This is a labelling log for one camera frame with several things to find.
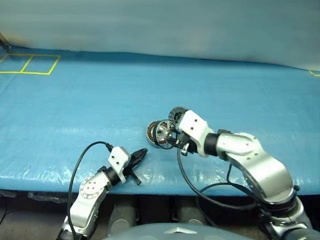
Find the blue table surface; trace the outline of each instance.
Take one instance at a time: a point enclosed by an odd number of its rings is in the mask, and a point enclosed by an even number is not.
[[[185,106],[215,131],[255,135],[287,166],[300,194],[320,194],[320,78],[306,70],[134,53],[12,51],[61,58],[50,75],[0,73],[0,189],[66,192],[83,149],[106,141],[129,152],[149,149],[135,169],[142,184],[129,178],[113,193],[192,195],[176,151],[152,147],[146,139],[150,122]],[[0,71],[20,69],[25,62],[8,56]],[[43,72],[52,64],[52,58],[35,57],[27,68]],[[103,146],[88,152],[75,192],[85,177],[109,166],[108,156]],[[183,164],[199,188],[223,182],[228,169],[216,157],[196,154]],[[245,183],[237,169],[231,180]],[[241,194],[222,186],[209,193]]]

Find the white backdrop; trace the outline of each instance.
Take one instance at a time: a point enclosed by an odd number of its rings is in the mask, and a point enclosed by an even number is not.
[[[29,48],[320,71],[319,0],[0,0],[0,32]]]

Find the gray floor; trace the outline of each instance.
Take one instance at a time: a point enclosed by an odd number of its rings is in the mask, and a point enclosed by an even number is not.
[[[101,205],[98,226],[92,238],[93,240],[101,240],[107,235],[109,216],[115,202],[120,197],[121,196],[109,196]],[[168,214],[161,213],[163,212],[161,210],[163,207],[161,204],[166,204],[163,198],[165,200],[168,199],[167,197],[160,196],[142,198],[140,208],[144,210],[141,210],[140,218],[144,223],[166,222],[168,218],[171,217]],[[35,201],[27,198],[26,195],[7,198],[7,205],[7,215],[0,225],[1,240],[55,240],[66,216],[65,203]],[[4,213],[2,201],[0,206],[0,216],[2,216]],[[222,220],[222,228],[253,239],[266,239],[254,224],[254,220],[249,221],[249,223],[244,223],[244,219],[241,216],[235,216],[230,219],[230,213],[227,213],[225,217],[229,220]]]

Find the robotic arm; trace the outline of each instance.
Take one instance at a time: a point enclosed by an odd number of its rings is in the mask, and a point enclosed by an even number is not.
[[[95,175],[87,177],[80,185],[79,194],[70,208],[70,217],[76,236],[72,232],[68,217],[65,218],[57,240],[90,239],[95,229],[95,222],[101,202],[117,183],[132,176],[139,185],[141,181],[133,173],[133,168],[145,157],[147,149],[129,154],[123,147],[110,147],[108,161],[110,167],[101,167]]]
[[[239,169],[250,190],[258,199],[264,229],[272,239],[318,239],[320,233],[312,230],[304,206],[297,197],[287,168],[262,148],[259,140],[248,133],[217,133],[192,110],[174,108],[168,120],[160,123],[167,127],[159,133],[159,124],[152,131],[156,145],[160,141],[181,149],[182,155],[198,153],[201,157],[219,157]]]

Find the black cable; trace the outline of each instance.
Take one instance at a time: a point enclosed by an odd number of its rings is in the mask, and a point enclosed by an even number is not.
[[[74,225],[72,223],[72,220],[71,220],[71,214],[70,214],[70,208],[71,208],[71,195],[72,195],[72,186],[74,184],[74,180],[75,180],[75,176],[76,176],[76,172],[78,170],[78,167],[82,161],[82,158],[84,157],[84,155],[86,154],[86,152],[94,145],[97,145],[97,144],[104,144],[107,148],[109,147],[109,144],[104,142],[104,141],[96,141],[96,142],[93,142],[91,143],[89,146],[87,146],[83,152],[81,153],[78,161],[76,162],[75,164],[75,167],[73,169],[73,172],[72,172],[72,175],[71,175],[71,179],[70,179],[70,183],[69,183],[69,189],[68,189],[68,202],[67,202],[67,208],[66,208],[66,214],[67,214],[67,217],[68,217],[68,223],[70,225],[70,228],[71,228],[71,231],[72,231],[72,235],[73,235],[73,238],[74,240],[78,239],[78,236],[77,236],[77,233],[75,231],[75,228],[74,228]]]
[[[8,207],[7,207],[7,201],[6,201],[6,198],[0,194],[0,196],[2,197],[3,199],[3,203],[4,203],[4,214],[2,215],[2,218],[0,220],[0,225],[2,224],[2,222],[4,221],[5,219],[5,216],[7,215],[7,210],[8,210]]]
[[[228,209],[234,209],[234,210],[252,210],[254,209],[255,207],[257,207],[257,203],[256,203],[256,198],[254,197],[254,203],[251,203],[251,204],[247,204],[247,205],[230,205],[230,204],[226,204],[226,203],[223,203],[223,202],[220,202],[220,201],[217,201],[217,200],[214,200],[206,195],[204,195],[202,192],[204,192],[205,190],[209,189],[209,188],[212,188],[212,187],[215,187],[215,186],[220,186],[220,185],[231,185],[241,191],[243,191],[244,193],[248,194],[250,197],[251,196],[254,196],[253,193],[251,191],[249,191],[247,188],[245,188],[244,186],[241,186],[239,184],[236,184],[236,183],[231,183],[231,182],[219,182],[219,183],[214,183],[214,184],[211,184],[209,186],[206,186],[204,187],[202,190],[198,190],[189,180],[185,170],[184,170],[184,167],[182,165],[182,160],[181,160],[181,149],[178,148],[177,149],[177,152],[176,152],[176,155],[177,155],[177,159],[178,159],[178,164],[179,164],[179,168],[180,168],[180,171],[181,171],[181,174],[184,178],[184,180],[186,181],[186,183],[189,185],[189,187],[201,198],[207,200],[209,203],[211,204],[215,204],[219,207],[222,207],[222,208],[228,208]]]

